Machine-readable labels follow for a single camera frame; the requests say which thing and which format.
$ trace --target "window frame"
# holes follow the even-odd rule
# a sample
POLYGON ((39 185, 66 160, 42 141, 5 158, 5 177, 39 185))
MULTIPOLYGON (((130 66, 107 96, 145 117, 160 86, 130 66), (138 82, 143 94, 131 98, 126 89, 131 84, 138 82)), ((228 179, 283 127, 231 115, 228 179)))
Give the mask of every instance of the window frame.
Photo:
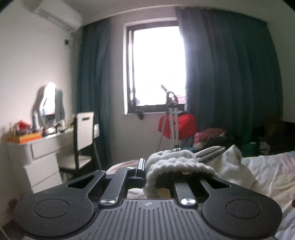
MULTIPOLYGON (((127 68, 127 103, 128 103, 128 113, 134 113, 136 111, 141 112, 165 112, 167 111, 167 106, 165 104, 159 105, 145 105, 136 106, 135 104, 135 82, 134 82, 134 59, 133 59, 133 43, 134 43, 134 31, 155 27, 172 27, 179 26, 177 21, 163 21, 163 22, 151 22, 143 23, 138 25, 132 25, 126 27, 126 68, 127 68), (130 95, 131 90, 133 92, 133 100, 131 101, 130 95)), ((184 111, 184 104, 178 104, 178 110, 184 111)))

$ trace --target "pink pillow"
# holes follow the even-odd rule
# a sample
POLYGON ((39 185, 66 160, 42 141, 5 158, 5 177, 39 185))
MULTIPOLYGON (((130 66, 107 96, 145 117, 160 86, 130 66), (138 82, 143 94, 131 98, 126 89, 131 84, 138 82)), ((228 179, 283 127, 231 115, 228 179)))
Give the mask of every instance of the pink pillow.
POLYGON ((194 137, 194 142, 205 142, 207 141, 210 137, 218 137, 222 133, 225 133, 226 130, 221 129, 221 128, 207 128, 203 130, 202 132, 197 132, 195 133, 194 137))

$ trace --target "orange box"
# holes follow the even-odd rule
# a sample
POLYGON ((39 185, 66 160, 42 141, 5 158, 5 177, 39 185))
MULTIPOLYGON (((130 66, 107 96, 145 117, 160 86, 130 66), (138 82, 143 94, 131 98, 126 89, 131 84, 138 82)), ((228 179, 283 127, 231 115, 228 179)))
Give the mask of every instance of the orange box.
POLYGON ((8 141, 14 142, 14 143, 25 143, 25 142, 30 142, 40 138, 42 138, 42 132, 36 132, 36 133, 28 134, 28 135, 22 135, 22 136, 16 135, 13 137, 9 137, 8 141))

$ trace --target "teal curtain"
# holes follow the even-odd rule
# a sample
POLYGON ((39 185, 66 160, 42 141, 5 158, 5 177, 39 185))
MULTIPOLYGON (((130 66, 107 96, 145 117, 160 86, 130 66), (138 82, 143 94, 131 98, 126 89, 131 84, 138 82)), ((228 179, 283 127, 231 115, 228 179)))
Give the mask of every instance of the teal curtain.
POLYGON ((200 131, 220 127, 243 142, 267 116, 282 116, 277 54, 266 22, 201 8, 176 8, 186 57, 186 109, 200 131))
POLYGON ((109 143, 109 37, 110 19, 83 27, 80 49, 77 112, 94 112, 100 136, 95 138, 103 169, 111 166, 109 143))

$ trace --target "floor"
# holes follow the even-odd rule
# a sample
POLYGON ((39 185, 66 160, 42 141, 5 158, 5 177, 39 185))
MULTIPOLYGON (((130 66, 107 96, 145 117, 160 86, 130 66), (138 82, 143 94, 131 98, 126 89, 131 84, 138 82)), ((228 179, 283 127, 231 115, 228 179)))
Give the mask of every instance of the floor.
MULTIPOLYGON (((2 229, 10 238, 10 240, 20 240, 23 236, 14 220, 11 220, 9 223, 5 224, 2 229)), ((8 240, 2 231, 0 231, 0 240, 8 240)))

